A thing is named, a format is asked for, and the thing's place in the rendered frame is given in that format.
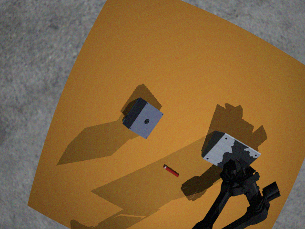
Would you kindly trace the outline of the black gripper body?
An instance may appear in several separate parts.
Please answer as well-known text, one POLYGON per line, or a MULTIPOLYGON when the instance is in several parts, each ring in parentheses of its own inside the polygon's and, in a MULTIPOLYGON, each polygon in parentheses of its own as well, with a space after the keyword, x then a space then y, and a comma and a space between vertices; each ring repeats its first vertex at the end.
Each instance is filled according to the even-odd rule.
POLYGON ((240 185, 243 187, 244 187, 244 185, 248 186, 248 193, 244 194, 244 195, 246 195, 247 198, 249 198, 259 192, 260 187, 257 186, 257 184, 256 184, 256 181, 258 181, 260 178, 258 172, 255 172, 255 174, 251 174, 242 180, 241 180, 241 177, 242 176, 240 176, 234 180, 235 180, 235 183, 237 183, 237 184, 241 183, 240 185))

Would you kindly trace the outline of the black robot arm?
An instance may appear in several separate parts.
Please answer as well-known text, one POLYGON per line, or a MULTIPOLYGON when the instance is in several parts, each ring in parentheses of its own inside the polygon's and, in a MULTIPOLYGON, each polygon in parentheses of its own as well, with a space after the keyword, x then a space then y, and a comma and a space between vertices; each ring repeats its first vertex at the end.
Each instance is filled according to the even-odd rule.
MULTIPOLYGON (((243 187, 240 185, 241 183, 235 183, 234 179, 237 174, 235 162, 230 159, 223 167, 223 171, 220 173, 220 177, 223 180, 221 191, 204 219, 196 223, 192 229, 212 229, 213 224, 222 212, 228 199, 231 196, 248 193, 248 186, 244 185, 243 187)), ((250 225, 264 221, 267 218, 270 208, 269 202, 281 195, 276 182, 264 187, 262 190, 263 196, 259 191, 255 195, 247 198, 250 206, 247 207, 245 215, 222 229, 245 229, 250 225)))

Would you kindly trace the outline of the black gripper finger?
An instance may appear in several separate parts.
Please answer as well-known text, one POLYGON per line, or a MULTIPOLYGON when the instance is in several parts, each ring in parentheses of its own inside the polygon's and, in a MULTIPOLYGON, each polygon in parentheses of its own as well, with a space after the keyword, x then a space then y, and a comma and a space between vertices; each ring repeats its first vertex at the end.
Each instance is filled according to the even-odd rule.
POLYGON ((248 165, 242 158, 239 159, 239 163, 242 169, 241 180, 256 172, 256 170, 254 170, 250 165, 248 165))
POLYGON ((239 163, 239 160, 235 160, 235 166, 236 166, 236 176, 235 176, 235 179, 240 177, 242 175, 242 169, 241 169, 241 166, 240 166, 240 163, 239 163))

